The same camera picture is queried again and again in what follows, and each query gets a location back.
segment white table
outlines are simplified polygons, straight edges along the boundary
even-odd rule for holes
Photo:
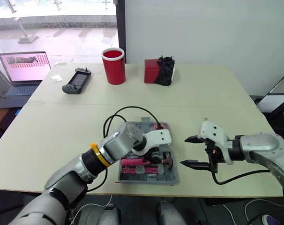
[[[81,95],[67,95],[61,86],[69,81],[76,67],[87,67],[95,74]],[[120,184],[119,163],[116,163],[109,168],[106,183],[91,194],[280,196],[281,186],[271,174],[256,174],[218,186],[208,171],[192,170],[179,163],[185,159],[208,160],[204,144],[184,142],[188,136],[197,134],[204,117],[223,127],[231,138],[272,132],[272,129],[226,67],[177,65],[177,70],[178,79],[175,77],[170,87],[163,87],[144,84],[143,67],[138,65],[126,65],[127,80],[119,86],[106,82],[101,64],[68,64],[52,69],[0,140],[0,189],[43,191],[53,172],[87,151],[90,143],[102,140],[102,125],[108,116],[123,106],[140,105],[160,121],[169,123],[180,183],[174,186]],[[55,74],[60,74],[64,81],[52,83],[50,76]],[[121,114],[128,121],[149,116],[136,109],[127,109]],[[112,130],[120,123],[114,120]],[[225,180],[262,168],[246,162],[222,164],[217,177]],[[103,176],[101,173],[89,187],[98,185]]]

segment white cable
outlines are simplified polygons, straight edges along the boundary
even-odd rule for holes
[[[79,212],[80,212],[83,208],[85,208],[87,205],[96,205],[96,206],[99,206],[99,207],[106,207],[106,206],[108,206],[108,205],[110,204],[111,200],[112,200],[112,195],[111,195],[111,197],[110,197],[109,202],[108,202],[106,205],[98,205],[98,204],[94,204],[94,203],[88,203],[88,204],[82,206],[82,207],[78,210],[78,212],[76,213],[76,215],[75,215],[75,217],[73,218],[73,220],[71,221],[71,225],[75,222],[75,219],[76,219],[77,215],[79,214]]]
[[[247,206],[248,206],[250,203],[257,202],[257,201],[268,202],[268,203],[271,203],[271,204],[274,204],[274,205],[277,205],[277,206],[280,206],[280,207],[284,207],[284,205],[280,205],[280,204],[277,204],[277,203],[274,203],[274,202],[271,202],[271,201],[268,201],[268,200],[265,200],[265,199],[254,199],[254,200],[251,200],[251,201],[248,202],[248,203],[245,205],[245,207],[244,207],[244,214],[245,214],[245,217],[246,217],[247,221],[249,221],[248,216],[247,216],[247,213],[246,213]]]
[[[233,217],[233,215],[232,215],[232,212],[229,210],[229,208],[226,207],[226,205],[223,204],[223,206],[224,206],[224,207],[226,208],[226,210],[230,213],[231,218],[232,218],[232,222],[236,225],[236,222],[235,222],[235,220],[234,220],[234,217]]]

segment glass window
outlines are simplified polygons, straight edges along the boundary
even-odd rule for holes
[[[17,17],[28,37],[37,36],[31,43],[19,43],[24,33]],[[118,46],[113,0],[0,0],[0,53],[45,51],[53,67],[101,63],[101,52]]]

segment game controller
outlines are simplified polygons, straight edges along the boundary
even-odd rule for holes
[[[63,92],[67,94],[80,94],[90,76],[91,71],[87,68],[76,68],[75,74],[68,84],[62,86]]]

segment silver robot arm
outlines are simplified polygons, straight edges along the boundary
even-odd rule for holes
[[[234,161],[246,160],[268,168],[284,188],[284,139],[277,134],[239,135],[231,140],[222,128],[205,120],[199,134],[185,141],[205,143],[209,156],[209,163],[185,160],[181,162],[185,166],[217,173],[218,163],[232,165]]]
[[[170,144],[169,130],[142,134],[126,122],[112,135],[71,160],[47,181],[43,193],[26,205],[10,225],[63,225],[71,209],[87,192],[87,184],[100,172],[121,159],[131,150],[147,153],[153,147]]]

